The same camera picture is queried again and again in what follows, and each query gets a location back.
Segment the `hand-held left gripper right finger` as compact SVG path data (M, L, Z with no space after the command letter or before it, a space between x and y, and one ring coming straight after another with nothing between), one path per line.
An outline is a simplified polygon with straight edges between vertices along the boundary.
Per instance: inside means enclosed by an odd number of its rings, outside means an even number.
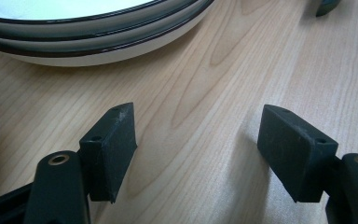
M338 143L292 111L263 107L257 148L296 202L317 203Z

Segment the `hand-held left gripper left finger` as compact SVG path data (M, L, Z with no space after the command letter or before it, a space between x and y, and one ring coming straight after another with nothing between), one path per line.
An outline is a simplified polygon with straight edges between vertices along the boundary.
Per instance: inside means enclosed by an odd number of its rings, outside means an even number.
M80 139L79 145L90 199L114 203L137 148L133 103L110 108Z

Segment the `white plate with dark rim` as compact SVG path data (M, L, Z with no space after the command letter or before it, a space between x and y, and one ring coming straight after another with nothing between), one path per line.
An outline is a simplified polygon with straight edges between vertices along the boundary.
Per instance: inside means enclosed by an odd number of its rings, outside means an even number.
M0 51L27 63L78 67L118 62L161 48L192 29L214 0L113 31L62 38L0 36Z
M199 0L0 0L0 36L62 38L121 29Z

